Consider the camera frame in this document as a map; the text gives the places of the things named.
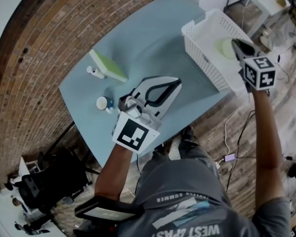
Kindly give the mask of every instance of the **gray t-shirt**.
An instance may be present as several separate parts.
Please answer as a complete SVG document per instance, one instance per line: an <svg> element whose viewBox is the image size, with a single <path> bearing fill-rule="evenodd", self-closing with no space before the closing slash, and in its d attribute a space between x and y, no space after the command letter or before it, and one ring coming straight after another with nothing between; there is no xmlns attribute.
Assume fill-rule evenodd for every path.
<svg viewBox="0 0 296 237"><path fill-rule="evenodd" d="M288 237L289 200L273 199L252 220L236 213L217 177L194 159L166 162L146 178L134 204L145 213L118 227L119 237Z"/></svg>

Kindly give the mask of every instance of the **brick wall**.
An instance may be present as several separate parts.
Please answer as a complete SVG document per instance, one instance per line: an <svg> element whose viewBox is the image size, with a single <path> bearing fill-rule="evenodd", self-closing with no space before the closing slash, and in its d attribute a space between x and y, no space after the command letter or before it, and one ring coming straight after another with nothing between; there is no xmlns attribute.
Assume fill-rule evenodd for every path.
<svg viewBox="0 0 296 237"><path fill-rule="evenodd" d="M72 122L58 86L117 24L152 0L23 0L0 39L0 184L21 155Z"/></svg>

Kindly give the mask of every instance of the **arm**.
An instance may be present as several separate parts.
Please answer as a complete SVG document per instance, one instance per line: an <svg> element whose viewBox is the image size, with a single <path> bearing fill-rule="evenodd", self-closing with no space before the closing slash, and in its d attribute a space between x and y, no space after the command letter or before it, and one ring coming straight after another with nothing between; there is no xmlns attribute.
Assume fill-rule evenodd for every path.
<svg viewBox="0 0 296 237"><path fill-rule="evenodd" d="M282 149L272 106L265 91L253 90L256 115L255 208L273 198L285 197L280 167Z"/></svg>
<svg viewBox="0 0 296 237"><path fill-rule="evenodd" d="M124 188L132 152L116 144L95 183L95 195L119 200Z"/></svg>

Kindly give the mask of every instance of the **laundry basket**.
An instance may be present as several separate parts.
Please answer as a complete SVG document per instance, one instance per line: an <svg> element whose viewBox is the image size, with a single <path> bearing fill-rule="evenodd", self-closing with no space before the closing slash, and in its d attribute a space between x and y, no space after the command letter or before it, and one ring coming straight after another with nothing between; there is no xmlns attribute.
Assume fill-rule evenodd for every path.
<svg viewBox="0 0 296 237"><path fill-rule="evenodd" d="M238 72L236 59L228 59L215 47L222 38L237 38L252 42L226 14L218 9L206 13L206 18L195 24L192 20L182 27L185 50L219 91L239 91L244 83Z"/></svg>

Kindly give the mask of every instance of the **mug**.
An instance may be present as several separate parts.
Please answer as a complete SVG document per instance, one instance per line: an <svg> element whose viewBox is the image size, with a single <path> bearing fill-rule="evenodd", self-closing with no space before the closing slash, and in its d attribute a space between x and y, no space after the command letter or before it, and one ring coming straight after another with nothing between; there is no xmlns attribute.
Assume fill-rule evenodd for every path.
<svg viewBox="0 0 296 237"><path fill-rule="evenodd" d="M109 114L113 113L114 111L114 101L112 99L110 99L109 97L104 97L104 96L100 96L97 100L96 100L96 106L99 110L103 111L107 111Z"/></svg>

